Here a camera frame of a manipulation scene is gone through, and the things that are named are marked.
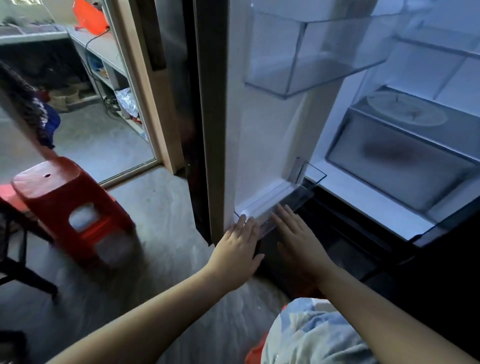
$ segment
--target crisper drawer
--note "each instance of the crisper drawer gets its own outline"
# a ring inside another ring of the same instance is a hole
[[[479,172],[478,164],[445,147],[352,109],[326,159],[422,214]]]

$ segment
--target refrigerator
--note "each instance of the refrigerator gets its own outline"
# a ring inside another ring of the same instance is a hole
[[[255,217],[258,249],[270,251],[265,271],[292,297],[312,292],[297,290],[273,252],[277,203],[362,281],[402,267],[421,295],[462,270],[461,258],[455,268],[440,261],[464,252],[463,268],[472,265],[480,1],[156,5],[195,221],[208,243],[241,214]],[[458,298],[463,283],[450,286]]]

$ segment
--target dark chair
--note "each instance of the dark chair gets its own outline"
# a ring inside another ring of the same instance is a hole
[[[30,231],[49,243],[53,242],[52,237],[43,230],[37,222],[27,218],[23,213],[1,198],[0,214],[2,214],[5,219],[5,231],[3,240],[0,242],[0,273],[6,275],[6,277],[0,279],[0,285],[12,280],[17,280],[46,292],[52,296],[52,299],[55,299],[58,294],[57,286],[46,279],[43,279],[25,266],[28,232]],[[22,245],[20,246],[18,261],[8,257],[10,229],[13,221],[19,224],[23,229]]]

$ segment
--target white plate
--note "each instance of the white plate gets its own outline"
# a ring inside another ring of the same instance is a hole
[[[376,91],[367,102],[377,112],[397,121],[419,126],[437,126],[447,121],[445,112],[421,98],[391,91]]]

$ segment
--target left hand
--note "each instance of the left hand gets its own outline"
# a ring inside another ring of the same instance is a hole
[[[240,216],[237,224],[227,230],[204,268],[218,280],[225,293],[248,281],[265,256],[253,257],[260,227],[251,217],[245,223],[246,218]]]

